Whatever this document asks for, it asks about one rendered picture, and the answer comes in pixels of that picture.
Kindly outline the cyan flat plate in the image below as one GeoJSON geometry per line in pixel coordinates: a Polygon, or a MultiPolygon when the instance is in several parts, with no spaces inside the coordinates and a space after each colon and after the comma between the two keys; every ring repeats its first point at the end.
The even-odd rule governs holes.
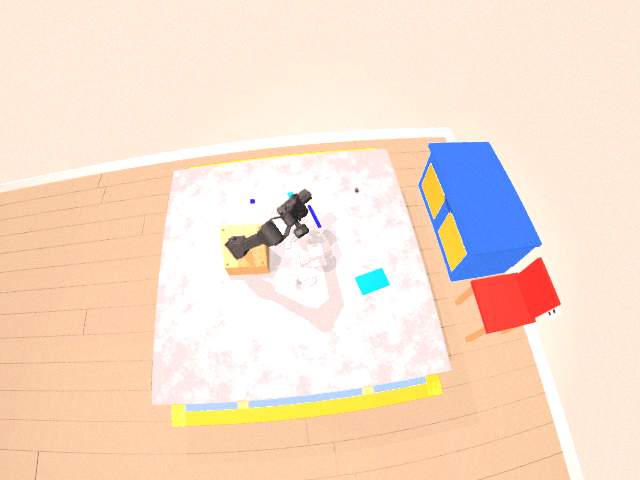
{"type": "Polygon", "coordinates": [[[362,295],[391,285],[382,268],[356,277],[355,280],[362,295]]]}

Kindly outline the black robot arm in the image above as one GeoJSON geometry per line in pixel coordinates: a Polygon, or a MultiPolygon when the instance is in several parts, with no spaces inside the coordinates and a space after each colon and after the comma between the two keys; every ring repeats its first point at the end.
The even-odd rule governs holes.
{"type": "Polygon", "coordinates": [[[312,199],[311,195],[311,192],[305,188],[298,193],[291,194],[279,207],[283,212],[281,216],[269,218],[268,221],[261,226],[261,229],[252,236],[247,238],[244,235],[231,236],[225,244],[227,250],[237,261],[246,256],[250,249],[260,245],[264,244],[267,247],[279,245],[289,236],[291,227],[296,224],[297,217],[300,222],[303,217],[307,216],[309,210],[306,208],[305,204],[312,199]],[[287,226],[284,235],[272,221],[273,219],[279,218],[281,218],[287,226]]]}

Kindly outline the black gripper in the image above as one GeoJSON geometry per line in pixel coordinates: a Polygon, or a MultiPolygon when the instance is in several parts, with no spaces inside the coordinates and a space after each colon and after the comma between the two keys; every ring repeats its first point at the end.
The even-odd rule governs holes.
{"type": "MultiPolygon", "coordinates": [[[[281,204],[281,205],[282,205],[282,204],[281,204]]],[[[281,205],[277,206],[277,208],[276,208],[276,212],[279,214],[279,216],[281,216],[281,215],[283,214],[283,212],[279,209],[279,207],[280,207],[281,205]]],[[[293,230],[293,233],[294,233],[294,235],[295,235],[297,238],[301,238],[301,237],[303,237],[304,235],[306,235],[307,233],[309,233],[309,229],[308,229],[308,227],[307,227],[305,224],[302,224],[302,225],[301,225],[301,224],[299,223],[299,221],[298,221],[298,217],[297,217],[297,219],[296,219],[296,224],[294,224],[294,225],[295,225],[297,228],[295,228],[295,229],[293,230]],[[298,223],[298,224],[297,224],[297,223],[298,223]]]]}

